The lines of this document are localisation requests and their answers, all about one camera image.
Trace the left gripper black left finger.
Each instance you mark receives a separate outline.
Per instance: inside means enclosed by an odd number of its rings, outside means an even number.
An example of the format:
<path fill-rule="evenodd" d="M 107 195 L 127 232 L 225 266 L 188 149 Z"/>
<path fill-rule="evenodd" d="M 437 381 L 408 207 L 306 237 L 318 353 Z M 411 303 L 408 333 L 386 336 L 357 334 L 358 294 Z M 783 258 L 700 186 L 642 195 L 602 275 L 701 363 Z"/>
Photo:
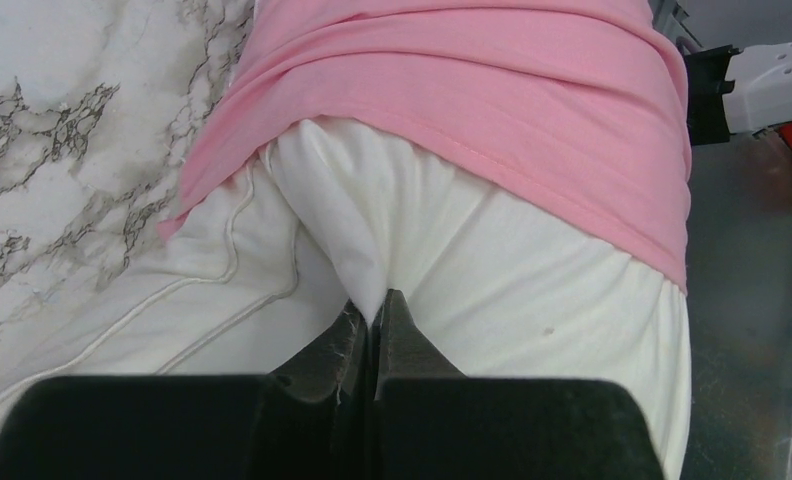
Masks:
<path fill-rule="evenodd" d="M 0 479 L 354 479 L 366 347 L 347 305 L 267 374 L 39 381 L 0 428 Z"/>

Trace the white pillow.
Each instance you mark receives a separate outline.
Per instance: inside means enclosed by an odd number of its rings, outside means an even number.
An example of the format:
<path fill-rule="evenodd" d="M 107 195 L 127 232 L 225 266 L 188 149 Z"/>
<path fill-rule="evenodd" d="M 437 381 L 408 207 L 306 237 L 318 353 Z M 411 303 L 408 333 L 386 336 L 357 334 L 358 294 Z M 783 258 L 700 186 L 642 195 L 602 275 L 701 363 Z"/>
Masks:
<path fill-rule="evenodd" d="M 463 373 L 625 387 L 676 479 L 691 410 L 682 264 L 660 269 L 398 136 L 305 120 L 0 375 L 0 429 L 59 374 L 272 369 L 346 303 L 372 317 L 395 289 Z"/>

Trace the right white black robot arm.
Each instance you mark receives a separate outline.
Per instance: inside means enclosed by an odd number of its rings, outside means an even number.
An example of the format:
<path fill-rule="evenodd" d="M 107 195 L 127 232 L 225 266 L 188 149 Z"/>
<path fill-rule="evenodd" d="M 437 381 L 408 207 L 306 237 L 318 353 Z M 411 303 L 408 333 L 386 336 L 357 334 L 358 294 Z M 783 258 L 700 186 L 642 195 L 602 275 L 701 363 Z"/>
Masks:
<path fill-rule="evenodd" d="M 792 122 L 792 42 L 686 55 L 693 146 Z"/>

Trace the pink floral pillowcase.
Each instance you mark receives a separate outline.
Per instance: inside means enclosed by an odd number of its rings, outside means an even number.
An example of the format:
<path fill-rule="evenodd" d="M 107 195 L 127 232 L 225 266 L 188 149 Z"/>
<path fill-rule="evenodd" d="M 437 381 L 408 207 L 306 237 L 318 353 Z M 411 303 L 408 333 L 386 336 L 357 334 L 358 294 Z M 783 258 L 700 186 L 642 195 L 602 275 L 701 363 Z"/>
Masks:
<path fill-rule="evenodd" d="M 688 79 L 652 20 L 645 1 L 261 1 L 159 233 L 294 123 L 351 118 L 685 287 Z"/>

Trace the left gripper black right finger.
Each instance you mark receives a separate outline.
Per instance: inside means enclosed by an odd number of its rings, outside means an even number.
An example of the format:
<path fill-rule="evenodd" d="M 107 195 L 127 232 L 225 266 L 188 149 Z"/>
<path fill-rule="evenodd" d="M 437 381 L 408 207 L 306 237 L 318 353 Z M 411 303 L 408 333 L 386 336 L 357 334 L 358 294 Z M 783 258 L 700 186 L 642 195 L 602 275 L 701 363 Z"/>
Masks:
<path fill-rule="evenodd" d="M 627 390 L 603 380 L 469 377 L 389 291 L 373 324 L 373 479 L 659 479 Z"/>

